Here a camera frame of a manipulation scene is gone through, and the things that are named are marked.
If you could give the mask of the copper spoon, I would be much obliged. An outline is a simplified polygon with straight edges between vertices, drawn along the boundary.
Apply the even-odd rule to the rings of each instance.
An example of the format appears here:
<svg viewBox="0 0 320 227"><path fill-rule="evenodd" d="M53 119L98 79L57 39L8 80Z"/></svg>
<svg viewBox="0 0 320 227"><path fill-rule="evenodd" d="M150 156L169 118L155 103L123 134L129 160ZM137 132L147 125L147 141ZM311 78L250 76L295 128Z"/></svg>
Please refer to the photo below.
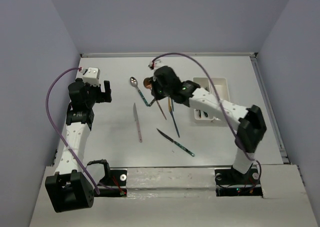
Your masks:
<svg viewBox="0 0 320 227"><path fill-rule="evenodd" d="M143 80L143 86L144 86L146 89L152 90L152 84L151 84L151 78L150 78L150 77L146 77L146 78ZM162 109L159 101L158 101L158 100L155 100L155 102L157 103L157 106L158 106L160 112L162 113L164 119L167 120L167 117L166 117L166 115L165 115L165 113L164 113L164 111L163 111L163 109Z"/></svg>

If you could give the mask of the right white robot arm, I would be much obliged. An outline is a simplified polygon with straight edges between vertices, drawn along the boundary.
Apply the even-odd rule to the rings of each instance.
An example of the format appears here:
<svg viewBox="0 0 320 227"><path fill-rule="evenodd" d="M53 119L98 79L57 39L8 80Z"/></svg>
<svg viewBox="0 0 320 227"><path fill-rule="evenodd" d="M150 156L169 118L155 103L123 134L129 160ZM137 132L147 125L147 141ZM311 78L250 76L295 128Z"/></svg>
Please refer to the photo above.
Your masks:
<svg viewBox="0 0 320 227"><path fill-rule="evenodd" d="M181 81L169 66L154 71L149 82L151 94L156 100L169 97L177 104L201 110L224 121L230 127L238 147L230 177L235 183L242 183L248 178L258 144L267 131L260 107L240 106L221 99L217 93L212 94L193 81Z"/></svg>

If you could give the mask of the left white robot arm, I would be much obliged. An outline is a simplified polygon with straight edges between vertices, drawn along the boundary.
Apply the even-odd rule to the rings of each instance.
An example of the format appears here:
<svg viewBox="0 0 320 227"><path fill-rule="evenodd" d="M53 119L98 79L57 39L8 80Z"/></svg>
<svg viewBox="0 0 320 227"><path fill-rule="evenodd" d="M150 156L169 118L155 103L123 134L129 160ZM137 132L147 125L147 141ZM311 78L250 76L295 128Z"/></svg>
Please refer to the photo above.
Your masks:
<svg viewBox="0 0 320 227"><path fill-rule="evenodd" d="M54 175L45 179L45 188L53 209L57 213L88 209L93 206L95 194L100 194L98 184L104 185L112 177L105 159L83 164L87 139L94 121L93 106L110 103L110 82L77 78L68 86L70 103L66 114L64 148Z"/></svg>

